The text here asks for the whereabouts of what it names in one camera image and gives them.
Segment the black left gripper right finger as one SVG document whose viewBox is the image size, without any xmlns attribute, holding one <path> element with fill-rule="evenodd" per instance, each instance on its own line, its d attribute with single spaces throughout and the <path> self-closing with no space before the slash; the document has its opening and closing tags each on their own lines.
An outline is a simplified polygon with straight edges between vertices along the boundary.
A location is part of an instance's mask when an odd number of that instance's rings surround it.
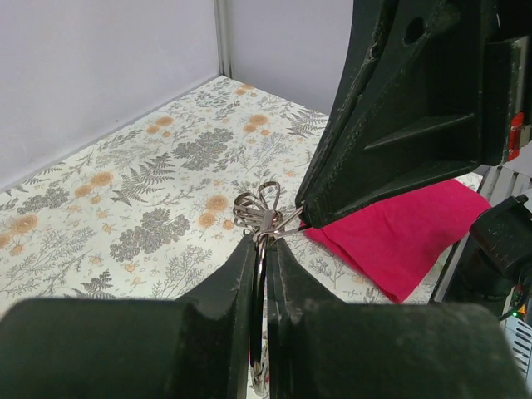
<svg viewBox="0 0 532 399">
<path fill-rule="evenodd" d="M 285 241 L 266 255 L 273 398 L 521 398 L 495 317 L 465 303 L 345 303 Z"/>
</svg>

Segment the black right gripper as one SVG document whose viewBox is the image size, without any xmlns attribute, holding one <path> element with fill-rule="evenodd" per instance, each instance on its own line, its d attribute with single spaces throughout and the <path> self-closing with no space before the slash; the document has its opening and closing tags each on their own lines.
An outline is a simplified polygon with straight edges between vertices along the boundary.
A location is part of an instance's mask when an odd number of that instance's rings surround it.
<svg viewBox="0 0 532 399">
<path fill-rule="evenodd" d="M 356 1 L 297 206 L 320 229 L 530 142 L 530 1 Z"/>
</svg>

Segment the large metal keyring with clips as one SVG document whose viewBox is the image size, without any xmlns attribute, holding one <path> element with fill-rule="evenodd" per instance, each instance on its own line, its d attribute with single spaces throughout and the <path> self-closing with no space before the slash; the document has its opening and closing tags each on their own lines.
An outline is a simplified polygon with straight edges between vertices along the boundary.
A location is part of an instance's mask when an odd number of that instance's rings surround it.
<svg viewBox="0 0 532 399">
<path fill-rule="evenodd" d="M 249 333 L 249 368 L 251 387 L 258 394 L 266 392 L 268 365 L 264 351 L 263 317 L 268 248 L 278 239 L 300 232 L 287 230 L 303 212 L 301 207 L 289 214 L 278 208 L 281 186 L 277 181 L 261 184 L 256 192 L 243 192 L 234 200 L 234 223 L 251 235 L 254 243 L 254 280 L 251 296 Z"/>
</svg>

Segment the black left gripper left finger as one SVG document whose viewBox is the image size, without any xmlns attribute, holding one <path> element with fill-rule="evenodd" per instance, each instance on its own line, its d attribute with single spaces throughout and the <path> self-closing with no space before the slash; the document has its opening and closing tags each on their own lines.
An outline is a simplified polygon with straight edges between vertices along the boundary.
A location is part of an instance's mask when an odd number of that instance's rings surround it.
<svg viewBox="0 0 532 399">
<path fill-rule="evenodd" d="M 36 298 L 1 321 L 4 398 L 243 398 L 254 243 L 176 300 Z"/>
</svg>

